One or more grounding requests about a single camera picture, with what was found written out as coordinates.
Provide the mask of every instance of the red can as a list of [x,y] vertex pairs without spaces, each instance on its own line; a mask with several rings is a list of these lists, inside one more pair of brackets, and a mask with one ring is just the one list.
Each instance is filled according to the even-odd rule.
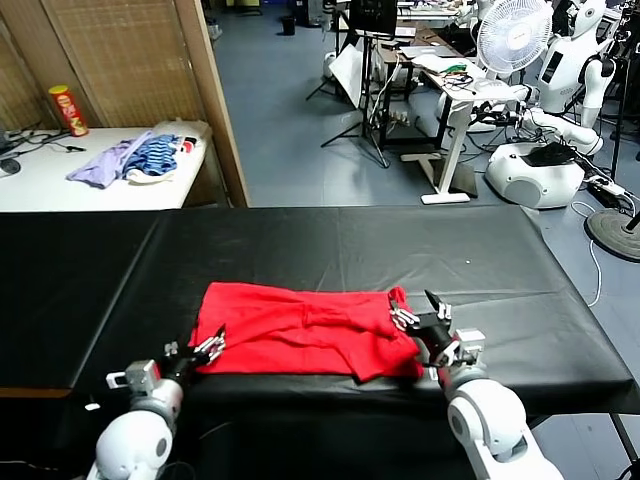
[[69,87],[67,85],[56,85],[49,89],[49,93],[56,102],[69,130],[71,130],[71,135],[81,137],[89,133],[89,127],[87,127],[87,123],[84,121],[84,117],[77,107]]

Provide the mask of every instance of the floor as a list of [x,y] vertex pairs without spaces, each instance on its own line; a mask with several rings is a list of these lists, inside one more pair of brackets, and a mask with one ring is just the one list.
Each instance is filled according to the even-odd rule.
[[[304,100],[321,81],[322,61],[325,52],[333,48],[333,33],[325,38],[319,29],[297,27],[295,36],[280,36],[283,10],[265,7],[264,13],[261,17],[221,15],[224,33],[215,44],[252,204],[420,205],[420,195],[429,193],[430,188],[417,165],[403,164],[397,156],[387,154],[391,166],[384,170],[374,161],[371,147],[359,140],[339,140],[320,148],[323,141],[358,120],[357,112],[331,96],[319,93],[308,102]],[[430,131],[435,125],[431,112],[436,100],[433,92],[410,98],[411,109],[423,112],[425,128]],[[406,110],[409,106],[394,103],[392,108]],[[605,146],[596,156],[600,165],[608,165],[611,159],[610,128],[603,128]],[[477,151],[470,143],[467,148],[468,153]],[[634,192],[640,192],[637,150],[637,144],[622,142],[617,175],[618,182]],[[475,169],[482,171],[487,155],[472,161]],[[474,203],[501,202],[481,174],[477,183],[479,198]],[[576,199],[596,206],[586,193],[579,193]],[[571,209],[562,209],[541,212],[539,223],[556,258],[590,302],[597,276],[582,219]],[[602,296],[593,312],[639,379],[640,321],[635,289],[640,267],[597,247],[595,253],[602,267]],[[625,417],[625,422],[636,448],[640,448],[640,418]],[[606,415],[553,417],[536,428],[535,435],[568,480],[614,479],[629,463]]]

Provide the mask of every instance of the red shirt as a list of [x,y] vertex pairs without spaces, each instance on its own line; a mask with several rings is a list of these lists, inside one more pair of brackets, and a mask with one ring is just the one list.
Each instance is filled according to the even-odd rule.
[[191,343],[226,325],[226,349],[202,373],[289,373],[374,377],[422,375],[415,342],[390,316],[408,309],[400,287],[385,292],[316,293],[212,283]]

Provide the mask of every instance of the round base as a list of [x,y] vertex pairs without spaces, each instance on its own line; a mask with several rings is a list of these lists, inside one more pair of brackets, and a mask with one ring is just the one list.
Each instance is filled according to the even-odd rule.
[[631,221],[617,210],[592,213],[584,221],[587,235],[603,250],[629,262],[640,263],[640,228],[627,230]]

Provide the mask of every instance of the electric fan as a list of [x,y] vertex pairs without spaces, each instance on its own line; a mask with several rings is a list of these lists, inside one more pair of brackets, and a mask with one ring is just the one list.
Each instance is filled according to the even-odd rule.
[[551,36],[553,9],[544,0],[503,0],[487,12],[478,31],[478,56],[499,75],[538,58]]

